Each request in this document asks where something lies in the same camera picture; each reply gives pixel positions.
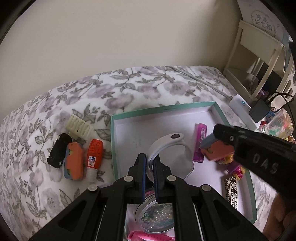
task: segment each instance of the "pink lighter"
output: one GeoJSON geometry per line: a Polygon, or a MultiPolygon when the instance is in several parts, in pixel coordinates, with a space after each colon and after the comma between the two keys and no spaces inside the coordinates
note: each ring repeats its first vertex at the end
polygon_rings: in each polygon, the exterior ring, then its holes
{"type": "Polygon", "coordinates": [[[195,144],[195,150],[194,150],[194,156],[192,161],[195,162],[203,162],[204,155],[200,151],[200,144],[202,140],[207,136],[207,126],[205,124],[199,123],[195,126],[196,128],[196,144],[195,144]]]}

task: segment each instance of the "orange spray bottle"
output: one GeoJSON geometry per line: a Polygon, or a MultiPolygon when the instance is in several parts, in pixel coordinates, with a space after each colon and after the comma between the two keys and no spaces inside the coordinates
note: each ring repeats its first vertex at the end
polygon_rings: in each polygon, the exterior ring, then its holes
{"type": "Polygon", "coordinates": [[[92,139],[87,151],[87,169],[86,178],[89,182],[94,183],[98,169],[103,159],[103,142],[101,140],[92,139]]]}

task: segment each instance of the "white plastic comb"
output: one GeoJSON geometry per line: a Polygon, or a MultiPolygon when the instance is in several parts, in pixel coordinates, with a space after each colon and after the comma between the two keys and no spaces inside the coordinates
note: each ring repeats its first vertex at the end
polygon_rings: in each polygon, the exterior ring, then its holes
{"type": "Polygon", "coordinates": [[[87,140],[89,133],[94,130],[90,124],[86,123],[84,120],[73,114],[66,125],[66,129],[69,131],[69,136],[71,136],[73,139],[80,137],[84,140],[87,140]]]}

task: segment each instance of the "person's hand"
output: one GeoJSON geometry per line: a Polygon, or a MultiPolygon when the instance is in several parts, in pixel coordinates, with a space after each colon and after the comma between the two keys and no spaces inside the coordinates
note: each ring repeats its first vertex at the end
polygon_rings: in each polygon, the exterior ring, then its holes
{"type": "Polygon", "coordinates": [[[269,241],[275,241],[296,217],[296,210],[290,211],[280,194],[272,202],[263,234],[269,241]]]}

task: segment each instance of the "screw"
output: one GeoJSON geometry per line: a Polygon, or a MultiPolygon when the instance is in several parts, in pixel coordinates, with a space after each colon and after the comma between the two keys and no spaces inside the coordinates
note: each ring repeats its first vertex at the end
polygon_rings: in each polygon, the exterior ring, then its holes
{"type": "Polygon", "coordinates": [[[125,176],[125,177],[124,177],[124,180],[125,180],[126,182],[131,182],[131,181],[133,180],[133,177],[132,177],[132,176],[125,176]]]}
{"type": "Polygon", "coordinates": [[[210,191],[210,190],[211,190],[211,186],[210,186],[210,185],[208,185],[208,184],[202,185],[202,190],[204,190],[204,191],[208,192],[208,191],[210,191]]]}
{"type": "Polygon", "coordinates": [[[88,190],[91,191],[91,192],[94,192],[97,189],[98,189],[98,186],[96,184],[91,184],[88,187],[88,190]]]}
{"type": "Polygon", "coordinates": [[[173,182],[173,181],[176,181],[176,177],[173,176],[173,175],[169,175],[169,176],[167,177],[167,180],[170,181],[170,182],[173,182]]]}
{"type": "Polygon", "coordinates": [[[179,134],[174,134],[174,135],[171,136],[172,139],[177,139],[177,138],[179,138],[179,137],[180,137],[179,134]]]}

